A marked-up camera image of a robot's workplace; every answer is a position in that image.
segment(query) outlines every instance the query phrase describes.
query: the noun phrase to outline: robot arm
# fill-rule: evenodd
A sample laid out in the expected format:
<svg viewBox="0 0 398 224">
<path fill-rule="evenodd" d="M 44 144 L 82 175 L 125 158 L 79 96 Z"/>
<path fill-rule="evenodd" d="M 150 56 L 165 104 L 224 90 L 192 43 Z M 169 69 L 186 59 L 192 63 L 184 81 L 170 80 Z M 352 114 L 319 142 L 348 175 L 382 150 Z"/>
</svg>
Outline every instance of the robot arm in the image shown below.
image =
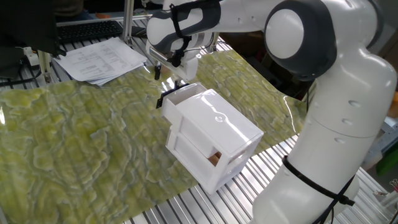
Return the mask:
<svg viewBox="0 0 398 224">
<path fill-rule="evenodd" d="M 391 65 L 366 49 L 382 24 L 373 0 L 209 0 L 184 5 L 174 15 L 179 35 L 172 11 L 154 14 L 147 26 L 149 53 L 189 80 L 198 62 L 197 52 L 187 50 L 210 43 L 212 32 L 263 30 L 267 51 L 279 65 L 299 80 L 317 82 L 289 162 L 324 189 L 340 192 L 380 130 L 397 85 Z M 178 51 L 183 52 L 179 65 L 174 61 Z M 353 199 L 358 189 L 354 179 L 345 195 Z M 252 223 L 313 223 L 332 201 L 282 166 L 255 199 Z M 343 209 L 338 203 L 335 214 Z"/>
</svg>

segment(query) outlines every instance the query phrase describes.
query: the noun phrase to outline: keyboard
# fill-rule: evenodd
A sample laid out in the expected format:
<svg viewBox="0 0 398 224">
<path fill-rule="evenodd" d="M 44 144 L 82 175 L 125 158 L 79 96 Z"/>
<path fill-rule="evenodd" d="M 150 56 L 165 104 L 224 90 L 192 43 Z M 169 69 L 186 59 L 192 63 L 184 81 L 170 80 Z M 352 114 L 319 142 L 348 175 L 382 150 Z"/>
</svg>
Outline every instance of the keyboard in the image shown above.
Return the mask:
<svg viewBox="0 0 398 224">
<path fill-rule="evenodd" d="M 116 21 L 59 26 L 57 30 L 60 43 L 90 40 L 100 37 L 112 37 L 114 35 L 120 35 L 123 32 L 123 28 Z"/>
</svg>

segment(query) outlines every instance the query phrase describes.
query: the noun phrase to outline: white plastic box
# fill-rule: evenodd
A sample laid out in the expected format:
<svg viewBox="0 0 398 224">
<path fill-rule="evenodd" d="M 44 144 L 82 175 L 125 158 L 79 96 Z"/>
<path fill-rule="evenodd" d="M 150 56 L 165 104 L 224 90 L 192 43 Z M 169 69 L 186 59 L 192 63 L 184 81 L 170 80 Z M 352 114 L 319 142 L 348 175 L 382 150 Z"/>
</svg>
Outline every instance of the white plastic box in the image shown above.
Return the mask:
<svg viewBox="0 0 398 224">
<path fill-rule="evenodd" d="M 200 83 L 167 95 L 162 115 L 172 123 L 167 149 L 209 194 L 242 171 L 264 134 Z"/>
</svg>

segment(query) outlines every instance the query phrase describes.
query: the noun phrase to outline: black cable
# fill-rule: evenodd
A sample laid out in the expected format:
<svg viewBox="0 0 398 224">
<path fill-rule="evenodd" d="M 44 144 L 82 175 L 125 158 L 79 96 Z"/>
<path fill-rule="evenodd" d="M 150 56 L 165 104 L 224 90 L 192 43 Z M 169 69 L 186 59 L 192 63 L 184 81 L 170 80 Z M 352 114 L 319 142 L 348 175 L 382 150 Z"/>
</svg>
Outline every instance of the black cable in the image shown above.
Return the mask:
<svg viewBox="0 0 398 224">
<path fill-rule="evenodd" d="M 28 83 L 31 82 L 33 80 L 35 80 L 37 77 L 39 77 L 42 74 L 42 71 L 39 70 L 39 72 L 33 77 L 33 78 L 28 78 L 26 80 L 18 80 L 18 81 L 11 81 L 11 82 L 4 82 L 4 83 L 0 83 L 0 87 L 4 87 L 4 86 L 11 86 L 11 85 L 18 85 L 18 84 L 23 84 L 23 83 Z"/>
<path fill-rule="evenodd" d="M 309 98 L 310 98 L 310 89 L 308 88 L 307 89 L 307 112 L 308 112 L 308 109 L 309 109 L 309 107 L 310 107 L 310 100 L 309 100 Z"/>
<path fill-rule="evenodd" d="M 211 36 L 210 43 L 208 45 L 204 46 L 204 48 L 208 48 L 211 45 L 211 43 L 213 43 L 213 40 L 214 40 L 214 34 Z M 186 50 L 184 52 L 189 52 L 189 51 L 192 51 L 192 50 L 202 50 L 202 49 L 190 49 L 190 50 Z"/>
<path fill-rule="evenodd" d="M 335 219 L 335 208 L 331 209 L 331 222 L 330 224 L 333 224 L 333 220 Z"/>
<path fill-rule="evenodd" d="M 397 211 L 397 213 L 394 215 L 394 217 L 392 217 L 392 220 L 391 220 L 390 224 L 392 224 L 392 223 L 394 222 L 394 220 L 397 218 L 397 216 L 398 216 L 398 211 Z"/>
</svg>

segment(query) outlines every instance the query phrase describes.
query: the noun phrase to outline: stack of papers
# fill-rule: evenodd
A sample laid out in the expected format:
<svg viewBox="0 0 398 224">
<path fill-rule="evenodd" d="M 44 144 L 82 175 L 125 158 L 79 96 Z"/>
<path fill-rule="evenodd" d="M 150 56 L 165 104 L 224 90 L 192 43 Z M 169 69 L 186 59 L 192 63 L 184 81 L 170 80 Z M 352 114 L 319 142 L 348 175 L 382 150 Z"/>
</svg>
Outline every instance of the stack of papers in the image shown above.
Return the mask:
<svg viewBox="0 0 398 224">
<path fill-rule="evenodd" d="M 112 38 L 72 50 L 54 59 L 69 75 L 78 80 L 102 86 L 144 65 L 147 60 L 121 39 Z"/>
</svg>

